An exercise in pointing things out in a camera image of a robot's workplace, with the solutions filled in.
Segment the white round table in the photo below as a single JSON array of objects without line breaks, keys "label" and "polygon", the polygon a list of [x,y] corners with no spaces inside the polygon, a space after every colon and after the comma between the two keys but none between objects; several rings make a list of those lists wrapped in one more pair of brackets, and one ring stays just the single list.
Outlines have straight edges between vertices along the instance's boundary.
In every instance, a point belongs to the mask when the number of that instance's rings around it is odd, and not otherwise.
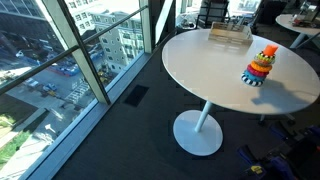
[{"label": "white round table", "polygon": [[[251,46],[208,40],[209,30],[194,30],[170,39],[163,48],[163,64],[182,87],[207,101],[203,111],[186,111],[174,122],[174,135],[191,154],[205,156],[222,144],[222,130],[208,115],[212,103],[224,108],[277,115],[299,111],[320,93],[312,67],[300,56],[270,40],[254,36]],[[276,44],[276,62],[261,87],[241,80],[241,74],[266,45]]]},{"label": "white round table", "polygon": [[281,14],[276,18],[276,22],[292,31],[300,33],[295,41],[291,44],[290,48],[296,48],[306,35],[314,36],[320,32],[319,28],[307,28],[307,27],[297,27],[292,26],[292,14]]}]

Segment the tray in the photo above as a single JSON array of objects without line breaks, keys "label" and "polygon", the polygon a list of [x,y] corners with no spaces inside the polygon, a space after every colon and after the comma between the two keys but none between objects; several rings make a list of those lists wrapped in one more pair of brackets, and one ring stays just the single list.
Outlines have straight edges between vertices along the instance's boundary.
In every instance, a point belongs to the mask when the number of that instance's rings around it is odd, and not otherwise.
[{"label": "tray", "polygon": [[209,39],[244,45],[253,41],[250,27],[220,22],[212,23]]}]

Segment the table top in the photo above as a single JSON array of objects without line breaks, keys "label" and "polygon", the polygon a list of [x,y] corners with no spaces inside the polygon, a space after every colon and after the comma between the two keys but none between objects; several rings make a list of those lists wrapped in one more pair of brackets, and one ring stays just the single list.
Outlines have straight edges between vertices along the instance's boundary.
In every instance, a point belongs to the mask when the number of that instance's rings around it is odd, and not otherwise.
[{"label": "table top", "polygon": [[[170,39],[163,48],[163,64],[185,89],[216,105],[253,114],[286,114],[312,104],[320,93],[313,68],[289,49],[253,36],[250,46],[208,40],[209,29],[193,30]],[[241,75],[267,44],[279,46],[276,62],[260,87]]]},{"label": "table top", "polygon": [[292,31],[298,32],[298,33],[303,33],[307,35],[315,35],[320,32],[319,28],[308,28],[308,27],[297,27],[297,26],[292,26],[291,20],[292,20],[293,15],[292,14],[280,14],[276,18],[276,22]]}]

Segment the building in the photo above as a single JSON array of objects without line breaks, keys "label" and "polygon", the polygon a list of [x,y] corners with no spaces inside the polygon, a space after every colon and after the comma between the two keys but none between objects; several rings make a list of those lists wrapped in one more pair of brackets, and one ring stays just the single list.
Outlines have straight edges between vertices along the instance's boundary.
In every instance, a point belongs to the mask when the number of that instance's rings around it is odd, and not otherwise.
[{"label": "building", "polygon": [[[128,15],[122,11],[112,13],[106,11],[101,14],[91,13],[97,32]],[[144,48],[141,21],[138,18],[131,18],[120,26],[104,33],[99,37],[99,40],[109,68],[112,72],[119,73]]]},{"label": "building", "polygon": [[[102,0],[66,0],[80,35],[94,29],[87,11],[99,7],[101,3]],[[62,52],[67,48],[42,1],[0,0],[0,24],[0,43],[12,54],[17,49],[42,47]]]}]

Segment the white table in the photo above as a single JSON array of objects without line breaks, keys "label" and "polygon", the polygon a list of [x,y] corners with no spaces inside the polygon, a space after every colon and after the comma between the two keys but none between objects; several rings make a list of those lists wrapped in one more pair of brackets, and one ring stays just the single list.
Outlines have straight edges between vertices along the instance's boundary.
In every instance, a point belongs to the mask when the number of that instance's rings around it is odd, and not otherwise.
[{"label": "white table", "polygon": [[209,30],[179,34],[163,48],[163,63],[185,89],[207,101],[203,111],[186,111],[174,122],[174,135],[183,149],[194,155],[210,155],[222,143],[222,130],[208,115],[212,103],[252,114],[277,115],[299,111],[320,93],[312,67],[289,49],[279,46],[276,62],[261,87],[241,80],[241,74],[270,40],[254,36],[251,46],[208,40]]},{"label": "white table", "polygon": [[297,27],[292,26],[292,14],[281,14],[276,18],[276,22],[292,31],[300,33],[299,36],[295,39],[295,41],[291,44],[290,48],[296,48],[301,41],[305,38],[306,35],[315,36],[320,33],[319,28],[306,28],[306,27]]}]

